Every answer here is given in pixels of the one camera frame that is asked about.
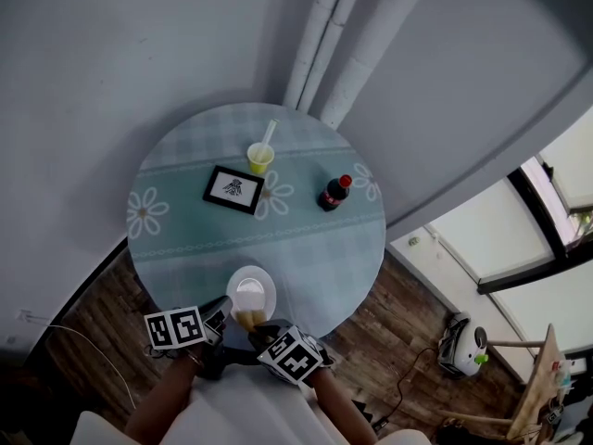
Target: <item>cable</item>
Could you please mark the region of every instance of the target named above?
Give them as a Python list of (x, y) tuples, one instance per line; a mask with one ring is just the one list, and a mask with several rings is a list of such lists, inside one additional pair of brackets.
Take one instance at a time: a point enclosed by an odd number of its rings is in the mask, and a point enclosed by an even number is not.
[(133, 398), (132, 398), (132, 393), (130, 392), (130, 388), (128, 388), (128, 383), (123, 378), (123, 375), (121, 375), (121, 373), (118, 370), (118, 368), (115, 367), (115, 364), (109, 360), (109, 358), (104, 354), (104, 352), (102, 350), (100, 350), (97, 346), (95, 346), (95, 344), (94, 344), (93, 341), (91, 341), (88, 337), (86, 337), (82, 333), (80, 333), (80, 332), (78, 332), (76, 330), (73, 330), (72, 328), (68, 328), (67, 326), (60, 326), (59, 324), (46, 324), (46, 323), (35, 322), (34, 320), (32, 320), (32, 318), (39, 318), (39, 319), (49, 320), (49, 318), (42, 318), (40, 316), (31, 316), (31, 315), (28, 315), (25, 318), (25, 321), (27, 323), (40, 324), (41, 326), (46, 326), (48, 328), (59, 328), (59, 329), (62, 329), (62, 330), (71, 331), (72, 333), (76, 333), (78, 336), (83, 337), (84, 339), (86, 339), (91, 344), (91, 346), (93, 348), (95, 348), (97, 351), (99, 351), (99, 353), (101, 354), (101, 356), (103, 356), (105, 358), (105, 360), (109, 363), (109, 365), (115, 370), (115, 372), (118, 373), (118, 376), (121, 377), (121, 380), (123, 381), (123, 385), (126, 387), (126, 390), (128, 391), (128, 397), (130, 397), (130, 402), (132, 403), (132, 407), (134, 409), (136, 408), (136, 404), (134, 403)]
[(411, 368), (406, 371), (406, 374), (404, 374), (397, 382), (397, 391), (399, 392), (399, 401), (397, 402), (397, 405), (392, 409), (392, 411), (390, 413), (388, 413), (387, 415), (381, 417), (379, 420), (377, 420), (373, 425), (372, 425), (372, 429), (374, 430), (375, 433), (378, 433), (379, 430), (381, 430), (384, 426), (387, 425), (387, 423), (389, 422), (389, 417), (391, 417), (391, 415), (393, 415), (397, 408), (401, 405), (401, 402), (403, 402), (404, 400), (404, 395), (401, 392), (401, 383), (404, 381), (404, 379), (408, 376), (409, 373), (411, 373), (411, 371), (416, 367), (416, 363), (418, 362), (418, 360), (420, 359), (420, 357), (426, 352), (426, 351), (432, 351), (434, 353), (436, 353), (436, 350), (434, 348), (424, 348), (422, 351), (420, 351), (418, 353), (418, 355), (416, 356), (416, 359), (414, 360), (413, 365), (411, 366)]

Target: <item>pipe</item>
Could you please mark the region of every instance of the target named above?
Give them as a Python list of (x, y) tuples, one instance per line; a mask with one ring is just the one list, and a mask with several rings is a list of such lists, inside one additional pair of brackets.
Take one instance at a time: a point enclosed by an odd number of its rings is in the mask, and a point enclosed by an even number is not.
[(418, 0), (379, 0), (323, 106), (320, 119), (337, 129)]
[(317, 89), (322, 81), (323, 74), (325, 74), (327, 67), (330, 64), (337, 42), (342, 35), (342, 30), (344, 30), (344, 26), (346, 25), (356, 1), (357, 0), (338, 0), (337, 5), (335, 6), (334, 13), (327, 23), (327, 28), (323, 34), (319, 50), (315, 55), (313, 67), (311, 68), (309, 77), (305, 83), (303, 94), (296, 107), (301, 112), (309, 112), (313, 97), (317, 94)]
[(296, 52), (295, 65), (290, 75), (283, 105), (297, 108), (298, 101), (303, 93), (305, 82), (309, 76), (313, 59), (319, 48), (327, 22), (332, 16), (337, 0), (315, 0), (309, 13), (307, 26), (303, 38)]

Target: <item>round table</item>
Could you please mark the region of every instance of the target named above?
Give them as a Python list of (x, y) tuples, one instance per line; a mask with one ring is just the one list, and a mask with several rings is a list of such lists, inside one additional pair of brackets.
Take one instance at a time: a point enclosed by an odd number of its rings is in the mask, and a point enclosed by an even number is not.
[[(275, 159), (255, 215), (202, 199), (216, 165), (250, 173), (247, 148), (270, 119)], [(325, 212), (317, 196), (342, 174), (350, 195)], [(162, 310), (199, 306), (226, 292), (240, 267), (266, 270), (277, 290), (274, 318), (321, 337), (369, 293), (385, 249), (381, 192), (350, 144), (320, 121), (270, 104), (202, 112), (148, 154), (128, 201), (136, 271)]]

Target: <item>floor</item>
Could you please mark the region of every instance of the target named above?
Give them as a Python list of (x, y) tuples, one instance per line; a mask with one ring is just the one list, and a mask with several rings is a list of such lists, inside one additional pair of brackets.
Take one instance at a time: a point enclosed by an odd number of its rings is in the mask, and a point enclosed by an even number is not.
[[(127, 250), (82, 294), (61, 325), (74, 328), (101, 349), (120, 370), (136, 402), (158, 382), (168, 359), (154, 360), (142, 351), (148, 339), (143, 315), (155, 305), (136, 281)], [(434, 439), (449, 408), (461, 413), (510, 417), (522, 387), (496, 359), (480, 375), (462, 381), (447, 378), (435, 363), (435, 348), (447, 309), (386, 253), (368, 298), (323, 340), (336, 359), (338, 379), (353, 399), (367, 404), (373, 421), (397, 405), (397, 382), (403, 401), (381, 436), (400, 428), (417, 428)], [(93, 410), (118, 428), (132, 411), (125, 386), (106, 361), (83, 338), (55, 330), (36, 349), (28, 367), (55, 394), (69, 394), (79, 409)], [(493, 426), (469, 426), (477, 433), (499, 434)]]

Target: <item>white flower print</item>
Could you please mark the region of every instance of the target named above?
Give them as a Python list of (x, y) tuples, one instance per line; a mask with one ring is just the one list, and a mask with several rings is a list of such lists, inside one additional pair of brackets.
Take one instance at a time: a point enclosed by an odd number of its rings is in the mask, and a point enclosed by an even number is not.
[(355, 188), (367, 188), (367, 199), (374, 201), (378, 196), (381, 196), (381, 190), (379, 185), (372, 179), (371, 172), (362, 163), (355, 163), (354, 170), (360, 175), (360, 177), (352, 180), (352, 186)]
[(255, 217), (258, 221), (268, 216), (270, 208), (281, 216), (288, 214), (288, 205), (281, 200), (281, 197), (292, 196), (295, 188), (290, 184), (277, 184), (278, 172), (274, 170), (268, 172), (263, 184), (263, 190), (261, 190), (258, 206), (256, 207)]
[(151, 235), (160, 233), (160, 224), (155, 216), (162, 216), (169, 211), (169, 203), (157, 199), (157, 189), (154, 186), (148, 188), (140, 197), (133, 191), (128, 198), (128, 237), (135, 239), (144, 229)]

